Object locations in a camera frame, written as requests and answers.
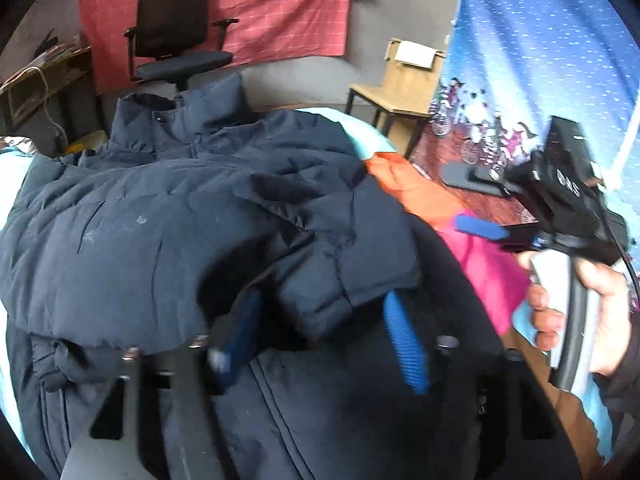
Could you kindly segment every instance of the black cable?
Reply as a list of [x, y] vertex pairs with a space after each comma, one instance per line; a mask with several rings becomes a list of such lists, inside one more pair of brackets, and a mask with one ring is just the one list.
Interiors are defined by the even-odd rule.
[[602, 222], [604, 224], [604, 229], [607, 232], [607, 235], [609, 236], [609, 238], [613, 240], [613, 243], [615, 243], [616, 247], [618, 248], [618, 251], [620, 252], [620, 257], [622, 257], [622, 261], [625, 263], [626, 270], [628, 270], [628, 273], [631, 276], [631, 282], [633, 283], [634, 291], [636, 292], [636, 298], [638, 298], [638, 301], [640, 301], [640, 285], [638, 284], [638, 277], [636, 276], [636, 272], [634, 270], [633, 265], [631, 265], [631, 260], [629, 259], [628, 254], [626, 254], [626, 251], [620, 245], [620, 242], [616, 238], [616, 235], [613, 234], [611, 225], [609, 224], [609, 215], [607, 214], [608, 209], [604, 205], [603, 194], [602, 193], [594, 193], [594, 194], [596, 195], [596, 202], [600, 207], [600, 214], [602, 215]]

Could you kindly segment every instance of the finger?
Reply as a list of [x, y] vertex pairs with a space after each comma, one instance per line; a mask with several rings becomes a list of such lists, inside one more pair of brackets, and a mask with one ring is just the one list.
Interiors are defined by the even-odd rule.
[[557, 310], [547, 308], [534, 312], [531, 315], [531, 323], [539, 332], [557, 332], [564, 326], [564, 315]]
[[577, 264], [578, 276], [587, 288], [592, 288], [603, 298], [627, 295], [626, 278], [604, 264], [594, 264], [580, 259]]
[[545, 287], [534, 283], [527, 289], [527, 301], [533, 310], [545, 310], [549, 306], [549, 294]]
[[560, 336], [556, 332], [538, 332], [536, 335], [536, 346], [543, 352], [549, 352], [559, 342]]
[[524, 253], [520, 253], [516, 256], [516, 259], [518, 261], [518, 264], [520, 267], [522, 267], [524, 270], [528, 270], [529, 272], [532, 271], [532, 266], [531, 266], [531, 257], [536, 254], [536, 251], [526, 251]]

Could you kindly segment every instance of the gray wall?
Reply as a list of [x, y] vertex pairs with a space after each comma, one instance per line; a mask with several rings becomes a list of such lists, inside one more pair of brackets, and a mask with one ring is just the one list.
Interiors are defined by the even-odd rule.
[[[244, 66], [240, 70], [250, 101], [256, 106], [344, 102], [350, 82], [380, 82], [385, 68], [383, 54], [389, 38], [444, 48], [457, 2], [355, 0], [351, 3], [344, 57], [307, 57]], [[0, 57], [0, 76], [6, 78], [25, 65], [52, 28], [64, 40], [70, 40], [79, 32], [77, 0], [38, 0]], [[194, 78], [193, 84], [217, 76], [220, 74], [201, 75]], [[164, 84], [147, 85], [145, 89], [165, 95], [173, 93], [173, 89]], [[105, 99], [108, 114], [116, 97]]]

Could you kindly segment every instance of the chair armrest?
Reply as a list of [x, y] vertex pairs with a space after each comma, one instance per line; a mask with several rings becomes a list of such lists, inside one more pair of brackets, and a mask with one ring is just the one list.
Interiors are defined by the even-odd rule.
[[222, 50], [222, 47], [225, 46], [226, 28], [232, 23], [238, 23], [239, 21], [237, 18], [227, 18], [211, 23], [211, 27], [218, 27], [218, 50]]
[[129, 56], [129, 79], [131, 81], [139, 81], [140, 78], [136, 77], [133, 73], [133, 58], [135, 56], [135, 45], [134, 45], [134, 41], [136, 39], [136, 33], [138, 32], [137, 28], [135, 27], [131, 27], [128, 28], [125, 33], [124, 33], [124, 37], [127, 38], [127, 53]]

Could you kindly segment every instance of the red checkered fabric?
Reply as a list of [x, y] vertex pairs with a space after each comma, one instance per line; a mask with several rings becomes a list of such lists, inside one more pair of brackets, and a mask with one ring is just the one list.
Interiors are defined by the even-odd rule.
[[[79, 0], [100, 94], [128, 88], [127, 40], [138, 0]], [[301, 56], [344, 54], [350, 0], [210, 0], [209, 17], [239, 18], [227, 31], [234, 65]], [[217, 29], [199, 50], [216, 47]], [[148, 59], [136, 59], [142, 64]]]

